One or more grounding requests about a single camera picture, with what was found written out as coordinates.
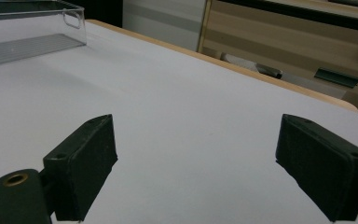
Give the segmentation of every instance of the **white wall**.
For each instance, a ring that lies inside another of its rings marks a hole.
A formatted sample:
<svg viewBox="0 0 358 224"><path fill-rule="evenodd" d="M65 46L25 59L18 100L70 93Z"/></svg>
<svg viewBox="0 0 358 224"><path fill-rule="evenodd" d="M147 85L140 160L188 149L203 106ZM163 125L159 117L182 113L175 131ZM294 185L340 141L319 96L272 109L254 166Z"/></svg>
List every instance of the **white wall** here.
<svg viewBox="0 0 358 224"><path fill-rule="evenodd" d="M205 0L124 0L123 28L197 50Z"/></svg>

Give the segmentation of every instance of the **wooden table edge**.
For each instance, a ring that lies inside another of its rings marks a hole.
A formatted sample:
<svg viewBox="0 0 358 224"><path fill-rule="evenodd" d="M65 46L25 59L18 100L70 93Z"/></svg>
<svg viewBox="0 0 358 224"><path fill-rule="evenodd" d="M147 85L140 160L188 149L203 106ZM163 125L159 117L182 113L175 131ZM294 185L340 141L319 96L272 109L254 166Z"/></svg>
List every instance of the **wooden table edge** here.
<svg viewBox="0 0 358 224"><path fill-rule="evenodd" d="M250 71L250 70L248 70L246 68L239 67L239 66L237 66L235 64L223 62L223 61L217 60L215 58L212 58L212 57L197 53L195 51L192 51L192 50L189 50L189 49L184 49L184 48L175 46L173 44L169 44L169 43L166 43L166 42L163 42L163 41L160 41L160 40L157 40L157 39L145 36L145 35L140 35L140 34L137 34L135 32L128 31L128 30L116 27L114 25L111 25L111 24L108 24L108 23L105 23L105 22L102 22L102 21L87 20L87 22L90 22L90 23L95 24L95 25L102 26L103 28L106 28L106 29L109 29L109 30L112 30L112 31L115 31L115 32L118 32L118 33L121 33L123 35L128 35L128 36L131 36L131 37L135 37L135 38L141 39L143 41L162 46L162 47L167 48L167 49L172 49L172 50L175 50L177 52L184 53L184 54L186 54L188 56L191 56L191 57L194 57L194 58L197 58L197 59L201 59L201 60L203 60L205 62L208 62L208 63L214 63L216 65L219 65L219 66L224 67L226 69L229 69L231 71L243 74L243 75L245 75L247 77L252 77L252 78L255 78L255 79L270 83L270 84L273 84L275 86L285 88L285 89L290 90L290 91L295 91L297 93L307 95L309 97L312 97L314 99L327 102L327 103L332 104L332 105L338 105L340 107L343 107L343 108L346 108L346 109L348 109L350 111L358 113L358 109L357 109L356 106L354 106L354 105L352 105L352 104L350 104L350 103L348 103L346 101L334 98L332 96L325 95L325 94L322 94L322 93L317 92L317 91L312 91L312 90L309 90L309 89L306 89L306 88L303 88L303 87L297 86L295 84L288 83L288 82L285 82L285 81L282 81L282 80L279 80L279 79L276 79L276 78L273 78L273 77L268 77L268 76L265 76L265 75L261 75L259 73Z"/></svg>

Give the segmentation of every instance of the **transparent box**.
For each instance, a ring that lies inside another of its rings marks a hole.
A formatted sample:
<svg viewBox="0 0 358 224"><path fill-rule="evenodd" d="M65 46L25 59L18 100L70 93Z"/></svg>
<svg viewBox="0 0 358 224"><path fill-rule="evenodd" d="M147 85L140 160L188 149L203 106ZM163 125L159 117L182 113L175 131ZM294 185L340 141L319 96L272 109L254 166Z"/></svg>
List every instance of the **transparent box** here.
<svg viewBox="0 0 358 224"><path fill-rule="evenodd" d="M83 7L60 0L0 1L0 63L84 45Z"/></svg>

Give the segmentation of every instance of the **brass screw hole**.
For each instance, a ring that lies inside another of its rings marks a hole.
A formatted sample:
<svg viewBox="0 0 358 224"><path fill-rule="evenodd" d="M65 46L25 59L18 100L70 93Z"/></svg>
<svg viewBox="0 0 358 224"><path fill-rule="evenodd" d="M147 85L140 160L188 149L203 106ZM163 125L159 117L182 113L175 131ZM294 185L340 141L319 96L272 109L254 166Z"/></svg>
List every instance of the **brass screw hole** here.
<svg viewBox="0 0 358 224"><path fill-rule="evenodd" d="M25 182L25 180L27 180L27 179L28 179L27 174L14 174L5 180L4 186L5 187L13 187L13 186L16 186L16 185L19 185L19 184Z"/></svg>

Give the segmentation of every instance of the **white tabletop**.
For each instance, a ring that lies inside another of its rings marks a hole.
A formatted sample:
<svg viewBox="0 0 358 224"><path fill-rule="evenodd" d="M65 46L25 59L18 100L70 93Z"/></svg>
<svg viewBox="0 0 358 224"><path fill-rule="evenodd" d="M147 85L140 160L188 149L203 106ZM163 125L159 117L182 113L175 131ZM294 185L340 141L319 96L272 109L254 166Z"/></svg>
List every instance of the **white tabletop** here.
<svg viewBox="0 0 358 224"><path fill-rule="evenodd" d="M84 121L111 113L118 162L85 223L329 223L275 162L281 116L314 120L358 146L358 114L87 30L86 47L0 65L0 176L40 171Z"/></svg>

